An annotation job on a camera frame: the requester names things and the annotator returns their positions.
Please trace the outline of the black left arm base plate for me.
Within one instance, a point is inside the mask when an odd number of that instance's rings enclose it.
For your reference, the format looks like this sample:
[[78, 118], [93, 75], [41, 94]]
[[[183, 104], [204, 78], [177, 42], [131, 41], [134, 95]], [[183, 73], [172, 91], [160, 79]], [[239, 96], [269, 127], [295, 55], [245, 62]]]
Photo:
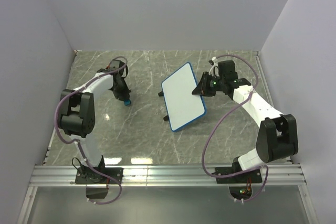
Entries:
[[[123, 168], [121, 167], [105, 167], [100, 173], [114, 178], [119, 183], [122, 181]], [[75, 178], [77, 185], [93, 185], [93, 184], [106, 184], [108, 178], [95, 173], [89, 167], [85, 166], [83, 169], [79, 168]]]

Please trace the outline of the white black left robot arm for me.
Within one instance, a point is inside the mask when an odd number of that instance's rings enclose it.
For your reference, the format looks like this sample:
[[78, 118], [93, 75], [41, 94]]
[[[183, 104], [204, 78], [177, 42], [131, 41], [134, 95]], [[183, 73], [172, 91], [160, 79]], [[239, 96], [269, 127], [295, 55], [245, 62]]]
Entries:
[[80, 155], [77, 172], [93, 183], [108, 179], [103, 155], [92, 133], [96, 123], [95, 102], [103, 93], [111, 91], [125, 106], [131, 104], [131, 90], [125, 81], [129, 72], [127, 63], [126, 57], [115, 57], [86, 83], [74, 89], [64, 89], [55, 111], [56, 134], [63, 143], [75, 144]]

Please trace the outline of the blue framed whiteboard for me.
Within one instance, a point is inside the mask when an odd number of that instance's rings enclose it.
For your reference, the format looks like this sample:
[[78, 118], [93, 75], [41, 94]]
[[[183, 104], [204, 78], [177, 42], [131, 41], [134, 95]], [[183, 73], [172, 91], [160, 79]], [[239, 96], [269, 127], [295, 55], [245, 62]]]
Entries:
[[179, 131], [206, 114], [203, 97], [192, 95], [196, 86], [196, 75], [190, 62], [180, 66], [161, 82], [161, 91], [173, 132]]

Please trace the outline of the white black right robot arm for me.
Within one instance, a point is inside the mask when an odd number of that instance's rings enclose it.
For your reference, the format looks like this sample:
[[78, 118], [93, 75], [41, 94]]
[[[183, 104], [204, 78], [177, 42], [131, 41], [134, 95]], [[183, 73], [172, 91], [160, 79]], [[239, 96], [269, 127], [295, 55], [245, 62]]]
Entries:
[[258, 126], [254, 149], [237, 157], [229, 174], [214, 173], [211, 176], [218, 179], [233, 177], [243, 182], [250, 172], [272, 161], [296, 155], [299, 145], [295, 117], [276, 110], [256, 92], [255, 84], [239, 78], [232, 60], [218, 61], [213, 58], [209, 62], [212, 66], [210, 71], [203, 72], [192, 94], [213, 97], [217, 92], [222, 92], [237, 105], [224, 114], [221, 121], [238, 108], [243, 108]]

